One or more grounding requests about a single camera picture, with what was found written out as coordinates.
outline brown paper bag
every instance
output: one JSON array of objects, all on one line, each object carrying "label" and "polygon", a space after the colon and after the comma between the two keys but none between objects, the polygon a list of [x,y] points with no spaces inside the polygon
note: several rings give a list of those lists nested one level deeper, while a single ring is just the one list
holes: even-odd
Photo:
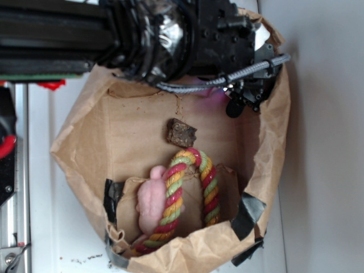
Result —
[{"label": "brown paper bag", "polygon": [[[272,33],[269,42],[280,46],[283,38],[266,20],[241,13],[263,22]],[[128,271],[209,272],[264,237],[286,145],[290,98],[285,66],[260,113],[246,108],[231,119],[225,114],[228,100],[218,89],[175,95],[121,81],[105,68],[91,72],[51,152],[90,223],[102,239],[107,235],[112,255],[124,256]],[[197,128],[194,147],[218,165],[222,220],[203,228],[201,183],[191,169],[183,185],[186,211],[177,237],[152,254],[129,259],[130,244],[141,234],[135,210],[138,187],[153,166],[168,166],[179,150],[166,142],[171,118]],[[107,220],[103,206],[106,179],[125,181],[116,225]],[[241,195],[266,207],[240,240],[230,220],[238,213]]]}]

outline white surface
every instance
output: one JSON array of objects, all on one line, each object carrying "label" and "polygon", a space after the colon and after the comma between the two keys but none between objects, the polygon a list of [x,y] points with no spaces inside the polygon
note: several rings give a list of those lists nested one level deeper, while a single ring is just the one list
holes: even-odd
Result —
[{"label": "white surface", "polygon": [[364,1],[260,0],[260,8],[292,55],[280,184],[287,271],[364,272]]}]

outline gray cable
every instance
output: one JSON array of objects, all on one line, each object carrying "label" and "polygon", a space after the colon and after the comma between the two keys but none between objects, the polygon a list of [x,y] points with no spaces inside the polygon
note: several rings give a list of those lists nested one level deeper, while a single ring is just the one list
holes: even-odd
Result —
[{"label": "gray cable", "polygon": [[201,83],[200,85],[179,85],[179,84],[168,84],[166,82],[161,82],[156,85],[157,88],[179,94],[187,94],[205,90],[211,87],[224,87],[228,84],[228,82],[235,82],[241,80],[244,77],[247,77],[255,72],[258,72],[262,69],[267,69],[272,64],[273,67],[281,65],[286,61],[291,59],[289,54],[282,54],[278,57],[271,59],[270,61],[262,61],[260,63],[253,64],[249,67],[238,70],[234,73],[226,75],[226,77],[217,78],[211,81],[206,81]]}]

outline pink plush toy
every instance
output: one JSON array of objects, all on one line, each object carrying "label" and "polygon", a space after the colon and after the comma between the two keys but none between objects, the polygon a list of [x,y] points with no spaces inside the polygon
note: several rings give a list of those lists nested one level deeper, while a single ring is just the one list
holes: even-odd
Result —
[{"label": "pink plush toy", "polygon": [[167,169],[164,166],[156,166],[150,171],[149,180],[145,181],[138,190],[138,204],[136,211],[139,214],[139,227],[143,232],[132,245],[138,245],[145,241],[159,225],[163,218],[166,205],[166,180]]}]

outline braided rope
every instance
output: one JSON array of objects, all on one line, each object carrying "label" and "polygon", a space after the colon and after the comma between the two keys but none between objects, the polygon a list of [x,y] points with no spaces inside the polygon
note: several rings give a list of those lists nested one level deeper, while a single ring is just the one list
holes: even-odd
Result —
[{"label": "braided rope", "polygon": [[133,250],[135,255],[151,253],[166,244],[173,236],[183,205],[181,186],[184,171],[193,164],[200,171],[200,179],[204,190],[205,226],[218,223],[220,219],[218,186],[216,169],[211,159],[204,152],[194,148],[181,150],[172,159],[167,172],[166,208],[163,212],[163,218],[160,220],[159,226],[154,230],[154,234],[141,245],[135,247]]}]

